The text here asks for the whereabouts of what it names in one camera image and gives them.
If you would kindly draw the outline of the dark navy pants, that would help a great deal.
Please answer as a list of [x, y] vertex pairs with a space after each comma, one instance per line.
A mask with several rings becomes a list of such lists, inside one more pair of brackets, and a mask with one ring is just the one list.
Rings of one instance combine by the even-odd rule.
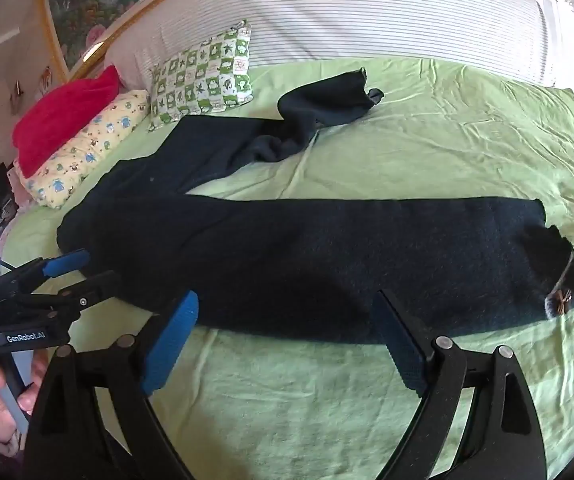
[[369, 311], [388, 289], [448, 336], [558, 318], [574, 309], [574, 249], [538, 200], [220, 200], [199, 185], [302, 152], [324, 127], [383, 98], [365, 70], [306, 84], [278, 118], [187, 116], [158, 150], [121, 160], [57, 231], [85, 274], [157, 312], [196, 292], [202, 325], [270, 337], [377, 344]]

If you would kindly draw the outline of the yellow cartoon print pillow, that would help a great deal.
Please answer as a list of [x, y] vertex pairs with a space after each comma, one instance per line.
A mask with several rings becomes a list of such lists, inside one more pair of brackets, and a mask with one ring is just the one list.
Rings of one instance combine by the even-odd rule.
[[60, 208], [148, 113], [147, 90], [118, 94], [100, 114], [48, 157], [32, 176], [25, 177], [19, 160], [15, 159], [14, 168], [20, 183], [38, 205]]

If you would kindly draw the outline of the green checkered pillow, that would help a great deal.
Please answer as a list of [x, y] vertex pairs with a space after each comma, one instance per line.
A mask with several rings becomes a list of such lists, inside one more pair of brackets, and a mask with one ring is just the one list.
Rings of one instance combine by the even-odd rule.
[[243, 20], [153, 66], [149, 128], [252, 101], [250, 40], [251, 26]]

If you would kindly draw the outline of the striped white headboard cushion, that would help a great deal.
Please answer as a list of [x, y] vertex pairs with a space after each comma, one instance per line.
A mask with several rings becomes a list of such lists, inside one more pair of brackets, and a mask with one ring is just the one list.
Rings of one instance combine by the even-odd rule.
[[574, 87], [574, 0], [153, 0], [130, 12], [104, 61], [144, 88], [153, 64], [239, 21], [254, 66], [415, 55]]

